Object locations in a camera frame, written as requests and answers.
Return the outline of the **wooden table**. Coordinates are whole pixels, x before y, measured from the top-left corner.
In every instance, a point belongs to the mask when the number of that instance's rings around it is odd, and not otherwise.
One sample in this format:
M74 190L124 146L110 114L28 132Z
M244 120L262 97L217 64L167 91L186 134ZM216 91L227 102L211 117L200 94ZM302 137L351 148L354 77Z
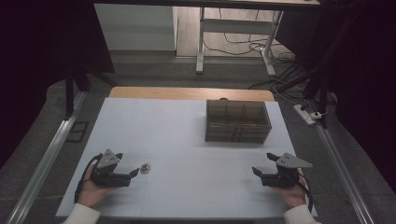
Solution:
M218 100L226 98L238 101L273 102L274 95L264 90L232 90L210 88L170 87L115 87L110 98L171 99L171 100Z

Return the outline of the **white cabinet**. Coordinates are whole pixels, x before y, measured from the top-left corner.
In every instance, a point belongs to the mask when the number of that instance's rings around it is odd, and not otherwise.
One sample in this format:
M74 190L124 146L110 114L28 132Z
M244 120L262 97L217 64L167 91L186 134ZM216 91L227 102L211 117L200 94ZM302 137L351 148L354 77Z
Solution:
M94 5L111 50L175 50L177 9L136 5Z

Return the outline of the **person's right hand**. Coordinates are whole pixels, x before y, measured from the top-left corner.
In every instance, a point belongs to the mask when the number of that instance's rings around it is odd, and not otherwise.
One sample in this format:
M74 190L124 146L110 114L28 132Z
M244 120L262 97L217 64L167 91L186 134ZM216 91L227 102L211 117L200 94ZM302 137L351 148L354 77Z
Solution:
M305 192L295 185L291 188L274 188L289 208L306 204Z

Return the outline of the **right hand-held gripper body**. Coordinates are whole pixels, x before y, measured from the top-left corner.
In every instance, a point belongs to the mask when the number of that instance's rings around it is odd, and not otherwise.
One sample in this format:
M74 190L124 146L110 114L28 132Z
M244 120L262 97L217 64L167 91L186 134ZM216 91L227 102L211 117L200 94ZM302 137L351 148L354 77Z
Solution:
M284 153L275 161L275 174L262 174L262 184L275 188L291 188L299 181L299 168L312 168L313 165L289 153Z

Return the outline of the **white power strip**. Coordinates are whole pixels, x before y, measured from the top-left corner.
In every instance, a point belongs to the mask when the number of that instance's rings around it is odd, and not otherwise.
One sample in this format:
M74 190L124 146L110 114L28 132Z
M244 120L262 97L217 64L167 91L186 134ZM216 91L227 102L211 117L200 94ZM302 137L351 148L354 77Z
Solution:
M307 125L313 125L316 122L312 119L312 116L306 112L305 110L302 110L301 105L295 105L293 107L295 112L302 118L302 120L307 124Z

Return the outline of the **pale blue table cover sheet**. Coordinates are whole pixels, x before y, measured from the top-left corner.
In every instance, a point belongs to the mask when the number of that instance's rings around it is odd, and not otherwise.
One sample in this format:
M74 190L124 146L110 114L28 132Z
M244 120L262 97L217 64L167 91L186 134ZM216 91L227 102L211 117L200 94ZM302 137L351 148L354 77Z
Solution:
M280 217L288 207L252 172L276 172L267 155L292 153L278 103L266 106L272 130L262 144L207 142L205 101L105 99L77 169L57 211L66 217L89 160L120 153L117 172L149 170L98 205L105 217L127 219L256 219Z

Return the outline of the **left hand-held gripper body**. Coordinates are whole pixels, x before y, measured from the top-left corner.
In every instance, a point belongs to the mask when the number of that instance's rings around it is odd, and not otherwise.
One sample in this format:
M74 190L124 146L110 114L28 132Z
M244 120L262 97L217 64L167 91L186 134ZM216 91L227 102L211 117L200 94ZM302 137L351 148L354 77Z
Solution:
M120 160L110 149L99 155L99 161L93 166L91 181L100 187L122 188L128 187L131 183L129 174L116 174L114 170Z

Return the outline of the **aluminium floor rail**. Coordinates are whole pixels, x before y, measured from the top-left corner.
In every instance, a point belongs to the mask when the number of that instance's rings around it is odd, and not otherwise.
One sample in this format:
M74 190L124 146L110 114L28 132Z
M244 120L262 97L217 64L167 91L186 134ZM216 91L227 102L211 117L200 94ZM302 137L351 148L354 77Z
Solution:
M329 154L334 169L340 178L346 195L348 196L350 203L355 210L360 224L375 224L372 214L369 211L366 202L363 200L361 192L353 181L352 176L348 171L346 164L342 160L341 154L339 153L338 148L332 140L328 130L323 128L321 125L317 127L317 130L323 145Z
M67 135L75 123L87 95L88 93L86 91L80 91L77 94L76 99L72 103L73 107L71 116L62 121L21 197L8 217L6 224L23 224L65 142Z

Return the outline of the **black metal stand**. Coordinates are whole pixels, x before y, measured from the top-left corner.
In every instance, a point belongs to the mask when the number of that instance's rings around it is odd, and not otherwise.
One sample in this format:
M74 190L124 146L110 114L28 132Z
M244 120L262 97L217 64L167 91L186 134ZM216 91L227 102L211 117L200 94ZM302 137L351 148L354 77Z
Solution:
M91 82L87 77L88 74L94 75L111 87L118 86L116 81L89 66L87 63L70 65L65 71L65 120L71 119L75 112L75 105L77 103L75 102L74 85L77 85L78 89L83 92L88 92L90 90Z
M356 16L353 13L342 13L334 19L330 19L330 24L333 25L333 28L327 27L327 34L322 39L321 44L301 59L301 61L305 61L305 64L309 64L308 68L305 69L305 74L287 84L275 87L275 91L281 93L297 84L308 81L303 90L303 97L305 100L312 100L319 93L318 111L322 114L319 123L324 129L327 128L327 97L332 63L336 58L336 52L340 49L342 41L355 19Z

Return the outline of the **white desk frame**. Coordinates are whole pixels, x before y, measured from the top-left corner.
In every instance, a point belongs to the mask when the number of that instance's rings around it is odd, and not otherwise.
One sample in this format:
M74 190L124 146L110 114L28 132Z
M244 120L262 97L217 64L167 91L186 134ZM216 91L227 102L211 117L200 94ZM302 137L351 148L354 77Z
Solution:
M204 71L204 34L224 33L224 34L245 34L245 35L267 35L265 46L260 50L265 64L266 72L269 76L276 74L270 61L269 52L276 36L278 25L280 24L283 12L286 10L302 10L307 8L317 8L320 6L318 0L197 0L200 8L199 42L196 61L196 73L202 74ZM205 9L214 8L237 8L273 10L275 17L271 21L238 21L225 19L207 19Z

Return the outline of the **person's left hand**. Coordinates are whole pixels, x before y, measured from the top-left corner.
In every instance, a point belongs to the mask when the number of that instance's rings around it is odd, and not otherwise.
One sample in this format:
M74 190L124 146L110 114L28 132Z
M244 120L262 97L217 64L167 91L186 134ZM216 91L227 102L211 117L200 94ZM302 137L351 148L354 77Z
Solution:
M77 203L94 208L107 196L110 191L115 190L115 188L105 188L95 185L91 181L91 172L92 165L89 167L87 173L83 177Z

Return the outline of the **brown transparent drawer box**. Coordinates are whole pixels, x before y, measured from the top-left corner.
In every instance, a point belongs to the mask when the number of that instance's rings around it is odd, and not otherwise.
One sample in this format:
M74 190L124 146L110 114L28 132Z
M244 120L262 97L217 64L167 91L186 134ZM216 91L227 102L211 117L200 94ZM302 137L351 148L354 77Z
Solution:
M271 131L265 102L206 101L206 142L263 144Z

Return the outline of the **dark curtain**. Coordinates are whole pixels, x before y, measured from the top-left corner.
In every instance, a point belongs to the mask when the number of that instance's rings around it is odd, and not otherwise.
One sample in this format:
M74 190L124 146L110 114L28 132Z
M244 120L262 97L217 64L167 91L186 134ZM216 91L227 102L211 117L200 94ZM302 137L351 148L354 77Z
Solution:
M314 74L304 97L325 83L337 97L336 116L396 193L396 0L322 0L328 10L286 11L277 41L305 71L319 66L342 24L339 46Z
M0 0L0 168L69 74L114 71L94 0Z

